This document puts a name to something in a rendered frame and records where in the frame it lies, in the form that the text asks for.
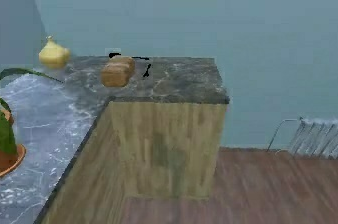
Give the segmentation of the wooden counter with marble top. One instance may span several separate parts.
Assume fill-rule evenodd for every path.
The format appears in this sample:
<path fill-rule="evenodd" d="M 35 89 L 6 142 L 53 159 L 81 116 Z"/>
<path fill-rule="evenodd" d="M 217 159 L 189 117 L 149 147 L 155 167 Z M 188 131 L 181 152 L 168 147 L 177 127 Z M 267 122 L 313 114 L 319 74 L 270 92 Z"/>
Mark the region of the wooden counter with marble top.
<path fill-rule="evenodd" d="M 26 156 L 0 178 L 0 224 L 121 224 L 130 196 L 210 195 L 229 103 L 215 61 L 139 60 L 122 88 L 104 65 L 77 57 L 1 90 Z"/>

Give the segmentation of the yellow onion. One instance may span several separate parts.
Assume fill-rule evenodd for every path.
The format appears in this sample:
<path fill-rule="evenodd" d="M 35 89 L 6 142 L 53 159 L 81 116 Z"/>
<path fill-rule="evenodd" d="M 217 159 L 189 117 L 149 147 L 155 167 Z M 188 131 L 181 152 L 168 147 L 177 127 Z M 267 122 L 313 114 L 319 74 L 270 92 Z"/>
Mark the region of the yellow onion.
<path fill-rule="evenodd" d="M 46 37 L 46 44 L 38 54 L 40 63 L 50 69 L 64 68 L 70 56 L 70 50 L 56 43 L 52 36 Z"/>

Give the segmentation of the grey slatted rack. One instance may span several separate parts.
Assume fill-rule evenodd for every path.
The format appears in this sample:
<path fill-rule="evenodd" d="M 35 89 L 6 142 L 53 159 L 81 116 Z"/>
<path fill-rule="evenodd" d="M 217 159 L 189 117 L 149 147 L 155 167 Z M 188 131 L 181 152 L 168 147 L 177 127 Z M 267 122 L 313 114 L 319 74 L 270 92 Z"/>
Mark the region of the grey slatted rack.
<path fill-rule="evenodd" d="M 290 141 L 286 152 L 292 156 L 320 157 L 338 159 L 338 119 L 295 118 L 282 120 L 268 144 L 267 151 L 286 122 L 298 122 L 298 128 Z"/>

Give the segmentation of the brown bread loaf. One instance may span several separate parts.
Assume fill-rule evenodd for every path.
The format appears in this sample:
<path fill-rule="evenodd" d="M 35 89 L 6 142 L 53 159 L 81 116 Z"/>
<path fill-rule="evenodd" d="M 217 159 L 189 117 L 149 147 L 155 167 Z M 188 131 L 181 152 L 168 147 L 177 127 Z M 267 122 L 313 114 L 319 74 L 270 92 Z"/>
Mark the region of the brown bread loaf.
<path fill-rule="evenodd" d="M 129 56 L 114 56 L 101 70 L 101 82 L 106 87 L 124 87 L 135 71 L 135 60 Z"/>

